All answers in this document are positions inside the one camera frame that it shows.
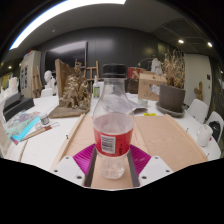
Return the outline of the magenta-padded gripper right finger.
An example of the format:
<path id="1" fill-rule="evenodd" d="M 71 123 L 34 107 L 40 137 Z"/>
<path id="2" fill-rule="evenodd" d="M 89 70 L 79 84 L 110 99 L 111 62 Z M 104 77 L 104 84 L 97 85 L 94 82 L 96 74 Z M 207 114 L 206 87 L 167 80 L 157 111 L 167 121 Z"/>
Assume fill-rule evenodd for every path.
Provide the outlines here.
<path id="1" fill-rule="evenodd" d="M 134 145 L 130 146 L 128 163 L 134 187 L 143 187 L 173 173 L 161 157 L 150 156 Z"/>

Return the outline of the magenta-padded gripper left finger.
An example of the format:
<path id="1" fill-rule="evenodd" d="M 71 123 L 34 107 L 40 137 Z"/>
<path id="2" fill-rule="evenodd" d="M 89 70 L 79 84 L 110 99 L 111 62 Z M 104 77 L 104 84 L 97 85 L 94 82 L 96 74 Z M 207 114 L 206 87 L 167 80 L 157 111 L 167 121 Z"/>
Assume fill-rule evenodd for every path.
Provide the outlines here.
<path id="1" fill-rule="evenodd" d="M 52 173 L 79 186 L 90 187 L 96 156 L 96 147 L 92 144 L 74 156 L 64 156 Z"/>

